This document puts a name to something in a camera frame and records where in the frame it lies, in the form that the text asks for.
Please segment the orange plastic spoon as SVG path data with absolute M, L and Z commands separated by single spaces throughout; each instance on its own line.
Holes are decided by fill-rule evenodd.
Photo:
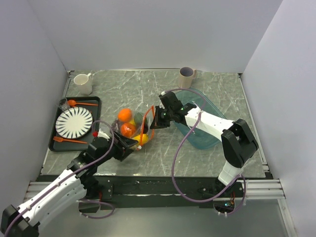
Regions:
M 68 100 L 68 104 L 70 106 L 76 106 L 76 105 L 85 105 L 85 106 L 98 106 L 98 104 L 92 104 L 92 103 L 84 103 L 84 102 L 77 102 L 75 100 Z

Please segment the small orange pumpkin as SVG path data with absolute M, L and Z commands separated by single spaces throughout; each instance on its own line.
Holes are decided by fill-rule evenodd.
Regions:
M 124 137 L 131 138 L 136 132 L 136 127 L 127 122 L 120 127 L 120 132 Z

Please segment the green lime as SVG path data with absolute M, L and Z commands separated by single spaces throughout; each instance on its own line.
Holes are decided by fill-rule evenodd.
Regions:
M 135 124 L 141 124 L 143 122 L 143 118 L 144 118 L 144 115 L 140 112 L 137 112 L 135 115 L 134 115 L 134 122 Z

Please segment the clear zip top bag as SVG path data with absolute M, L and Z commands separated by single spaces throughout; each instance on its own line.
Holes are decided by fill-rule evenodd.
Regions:
M 111 127 L 113 131 L 118 132 L 123 137 L 137 141 L 132 149 L 140 150 L 154 138 L 155 131 L 150 128 L 154 115 L 153 106 L 144 113 L 130 108 L 123 108 L 118 112 Z

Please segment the orange plastic fork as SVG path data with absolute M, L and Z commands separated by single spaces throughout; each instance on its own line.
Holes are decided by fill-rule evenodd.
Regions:
M 79 144 L 87 144 L 87 142 L 85 142 L 85 141 L 79 141 L 79 140 L 74 140 L 74 139 L 66 139 L 66 138 L 57 137 L 57 136 L 54 136 L 53 140 L 56 141 L 56 142 L 72 142 L 72 143 L 79 143 Z

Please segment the orange tangerine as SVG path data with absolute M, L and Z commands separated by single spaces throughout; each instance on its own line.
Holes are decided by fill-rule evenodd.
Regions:
M 117 118 L 123 123 L 130 122 L 133 118 L 133 112 L 129 108 L 123 108 L 119 111 Z

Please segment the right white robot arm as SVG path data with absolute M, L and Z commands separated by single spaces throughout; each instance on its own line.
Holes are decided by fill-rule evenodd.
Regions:
M 245 163 L 259 148 L 247 122 L 212 115 L 196 104 L 184 105 L 171 90 L 162 92 L 159 98 L 160 105 L 156 106 L 150 129 L 167 128 L 174 122 L 198 129 L 222 142 L 226 162 L 218 176 L 216 191 L 220 196 L 227 197 L 234 189 L 231 181 L 241 174 Z

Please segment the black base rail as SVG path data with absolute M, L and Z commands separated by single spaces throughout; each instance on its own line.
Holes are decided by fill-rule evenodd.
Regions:
M 212 208 L 213 202 L 192 202 L 184 199 L 170 177 L 151 176 L 95 176 L 88 188 L 86 198 L 98 199 L 113 204 L 117 208 L 143 207 L 186 207 Z M 241 182 L 235 182 L 227 190 L 212 177 L 177 177 L 178 189 L 187 197 L 205 200 L 224 191 L 221 198 L 243 196 Z

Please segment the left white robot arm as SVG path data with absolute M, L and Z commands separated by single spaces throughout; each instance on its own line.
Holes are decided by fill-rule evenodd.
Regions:
M 123 161 L 137 144 L 116 132 L 110 138 L 95 137 L 46 188 L 18 207 L 8 206 L 2 213 L 0 231 L 6 237 L 39 236 L 43 220 L 77 200 L 98 196 L 94 178 L 98 166 L 112 158 Z

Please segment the purple grape bunch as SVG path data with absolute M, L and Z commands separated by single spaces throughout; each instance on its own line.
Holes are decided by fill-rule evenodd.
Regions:
M 120 131 L 120 127 L 121 127 L 121 121 L 119 119 L 115 119 L 111 125 L 112 130 L 115 132 L 119 132 Z

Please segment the clear small glass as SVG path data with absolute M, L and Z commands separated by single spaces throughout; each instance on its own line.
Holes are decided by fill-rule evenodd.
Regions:
M 58 102 L 58 108 L 61 110 L 61 111 L 66 111 L 70 108 L 70 105 L 68 103 L 68 100 L 67 98 L 62 98 L 59 102 Z

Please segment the beige mug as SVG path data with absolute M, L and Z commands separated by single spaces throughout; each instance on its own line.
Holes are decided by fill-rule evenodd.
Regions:
M 190 67 L 182 67 L 179 70 L 178 87 L 188 89 L 191 87 L 193 80 L 196 78 L 197 71 Z

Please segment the dark avocado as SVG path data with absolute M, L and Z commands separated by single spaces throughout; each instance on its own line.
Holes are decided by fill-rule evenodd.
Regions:
M 143 133 L 148 133 L 148 124 L 147 123 L 144 123 L 144 126 L 143 126 Z

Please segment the teal plastic food container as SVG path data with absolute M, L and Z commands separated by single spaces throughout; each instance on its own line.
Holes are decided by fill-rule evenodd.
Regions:
M 179 90 L 176 91 L 175 94 L 183 105 L 187 103 L 197 104 L 200 108 L 203 109 L 203 111 L 214 116 L 226 119 L 221 111 L 201 91 L 195 88 L 190 88 L 190 90 Z M 194 131 L 188 136 L 187 141 L 194 148 L 199 150 L 210 149 L 220 142 L 216 137 L 198 128 L 195 128 Z

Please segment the white cup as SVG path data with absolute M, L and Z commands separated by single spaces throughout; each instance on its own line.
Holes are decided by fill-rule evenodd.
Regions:
M 92 73 L 79 74 L 74 78 L 74 84 L 77 86 L 79 92 L 83 95 L 89 95 L 92 93 L 92 79 L 90 78 Z

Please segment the white striped plate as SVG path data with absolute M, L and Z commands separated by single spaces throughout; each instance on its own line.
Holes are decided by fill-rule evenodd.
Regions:
M 63 138 L 81 138 L 91 129 L 92 113 L 83 107 L 73 107 L 64 111 L 56 120 L 56 132 Z

